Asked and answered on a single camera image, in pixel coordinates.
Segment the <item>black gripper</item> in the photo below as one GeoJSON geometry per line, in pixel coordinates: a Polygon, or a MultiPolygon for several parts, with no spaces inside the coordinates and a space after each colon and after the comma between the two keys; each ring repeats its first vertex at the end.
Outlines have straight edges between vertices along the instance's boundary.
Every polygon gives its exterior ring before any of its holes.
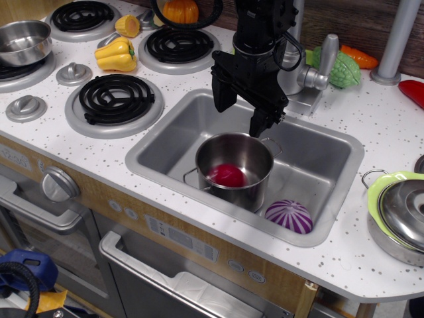
{"type": "Polygon", "coordinates": [[[281,49],[271,42],[262,49],[234,45],[234,52],[216,50],[212,53],[212,90],[219,113],[233,106],[237,97],[254,108],[249,135],[259,137],[274,123],[284,118],[288,99],[278,84],[280,71],[274,54],[281,49]]]}

